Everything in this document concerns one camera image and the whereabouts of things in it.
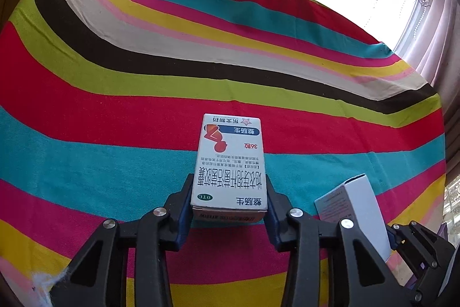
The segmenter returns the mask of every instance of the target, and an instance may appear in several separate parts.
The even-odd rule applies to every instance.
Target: orange human figure illustration
[[[214,141],[214,150],[216,152],[224,152],[227,148],[227,142],[222,141],[222,133],[219,131],[219,127],[215,124],[206,124],[206,134],[204,138]]]

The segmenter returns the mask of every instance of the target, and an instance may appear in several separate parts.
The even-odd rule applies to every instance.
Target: silver rivet
[[[342,225],[346,229],[350,229],[350,228],[353,228],[355,224],[353,224],[353,221],[351,221],[350,219],[343,219],[340,222],[340,225]]]
[[[112,229],[115,226],[115,220],[113,219],[108,219],[105,220],[102,225],[104,226],[105,229]]]
[[[166,215],[166,212],[167,212],[166,208],[157,207],[157,208],[155,208],[153,210],[153,215],[155,215],[155,216],[164,216],[164,215]]]
[[[289,211],[289,214],[292,217],[300,217],[304,214],[304,212],[300,208],[291,208],[291,210]]]

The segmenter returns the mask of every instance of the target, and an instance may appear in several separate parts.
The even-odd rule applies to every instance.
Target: teal stripe
[[[351,155],[266,154],[275,189],[315,214],[313,201],[349,177],[383,193],[444,158],[444,136],[414,151]],[[103,217],[134,220],[178,191],[196,152],[65,142],[0,107],[0,178],[36,197]]]
[[[165,0],[195,9],[233,24],[250,26],[311,42],[326,49],[360,58],[387,58],[393,52],[384,44],[366,44],[322,25],[266,9],[255,2],[234,0]]]

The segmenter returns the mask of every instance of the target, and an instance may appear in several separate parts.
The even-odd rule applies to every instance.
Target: green oval
[[[212,199],[212,195],[210,195],[210,194],[199,194],[198,199],[201,199],[202,201],[210,201]]]

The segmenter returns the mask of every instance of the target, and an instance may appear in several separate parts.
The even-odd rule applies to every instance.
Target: striped tablecloth
[[[104,217],[180,189],[205,112],[261,119],[267,173],[296,207],[315,214],[366,173],[387,223],[441,223],[439,96],[314,0],[21,0],[0,36],[0,105],[0,270],[23,299]],[[167,264],[175,307],[278,307],[288,254],[262,224],[195,224]],[[128,276],[133,306],[132,261]]]

